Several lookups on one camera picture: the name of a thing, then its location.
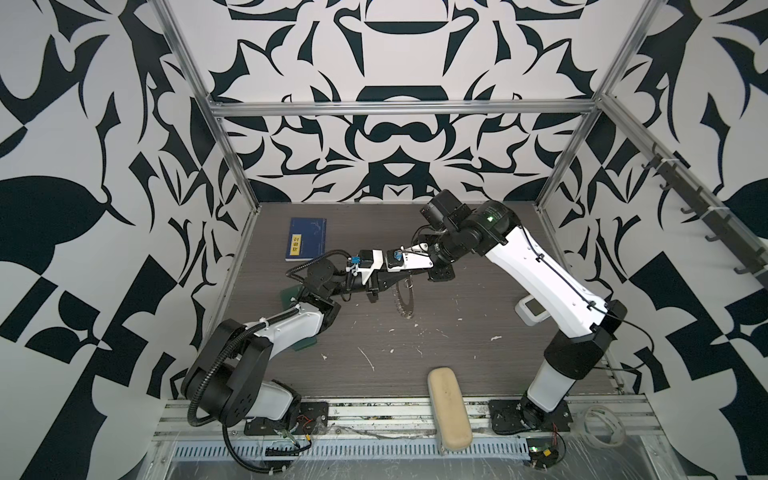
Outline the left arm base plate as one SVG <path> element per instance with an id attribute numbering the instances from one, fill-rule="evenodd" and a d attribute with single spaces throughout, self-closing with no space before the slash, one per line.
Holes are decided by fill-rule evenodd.
<path id="1" fill-rule="evenodd" d="M 262 417 L 248 419 L 245 424 L 246 436 L 311 434 L 317 428 L 326 427 L 329 416 L 329 403 L 325 401 L 301 401 L 292 405 L 287 413 L 279 420 Z"/>

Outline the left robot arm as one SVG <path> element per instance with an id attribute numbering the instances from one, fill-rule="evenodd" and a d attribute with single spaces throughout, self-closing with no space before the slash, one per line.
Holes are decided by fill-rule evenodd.
<path id="1" fill-rule="evenodd" d="M 249 323 L 224 320 L 210 335 L 182 382 L 187 423 L 217 423 L 229 441 L 230 428 L 252 419 L 291 439 L 302 397 L 282 382 L 265 381 L 270 360 L 327 330 L 352 294 L 363 292 L 375 302 L 381 292 L 433 265 L 421 243 L 356 255 L 335 249 L 290 268 L 287 277 L 300 285 L 290 307 Z"/>

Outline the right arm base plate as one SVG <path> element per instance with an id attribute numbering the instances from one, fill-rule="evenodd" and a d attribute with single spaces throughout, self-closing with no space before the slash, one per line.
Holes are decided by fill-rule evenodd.
<path id="1" fill-rule="evenodd" d="M 520 400 L 493 399 L 488 402 L 491 429 L 498 435 L 524 432 L 568 432 L 573 416 L 565 400 L 552 412 L 545 412 L 526 396 Z"/>

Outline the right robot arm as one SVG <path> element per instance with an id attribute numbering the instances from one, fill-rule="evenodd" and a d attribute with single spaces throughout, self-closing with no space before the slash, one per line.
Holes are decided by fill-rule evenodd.
<path id="1" fill-rule="evenodd" d="M 453 265 L 469 253 L 482 256 L 510 275 L 542 308 L 558 331 L 523 397 L 507 408 L 509 432 L 543 430 L 563 415 L 573 385 L 597 368 L 627 308 L 607 301 L 579 283 L 539 246 L 513 210 L 489 200 L 478 207 L 442 191 L 421 214 L 431 230 L 410 246 L 379 255 L 377 269 L 399 277 L 426 273 L 434 282 L 449 281 Z"/>

